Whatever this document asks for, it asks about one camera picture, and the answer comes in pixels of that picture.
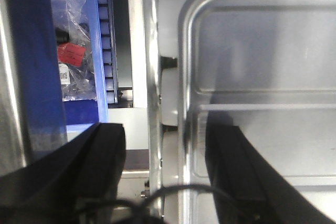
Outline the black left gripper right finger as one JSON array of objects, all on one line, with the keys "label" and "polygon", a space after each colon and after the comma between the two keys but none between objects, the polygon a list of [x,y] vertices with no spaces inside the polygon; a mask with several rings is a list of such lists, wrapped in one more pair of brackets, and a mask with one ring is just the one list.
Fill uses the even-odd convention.
[{"label": "black left gripper right finger", "polygon": [[209,181],[219,223],[333,223],[309,203],[250,144],[241,129],[209,122],[205,137]]}]

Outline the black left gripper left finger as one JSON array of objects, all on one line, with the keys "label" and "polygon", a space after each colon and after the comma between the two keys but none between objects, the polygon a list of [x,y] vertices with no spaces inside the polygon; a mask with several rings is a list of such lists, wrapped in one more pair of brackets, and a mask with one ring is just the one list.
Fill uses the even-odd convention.
[{"label": "black left gripper left finger", "polygon": [[40,160],[1,177],[1,223],[76,223],[112,201],[126,156],[122,124],[97,123]]}]

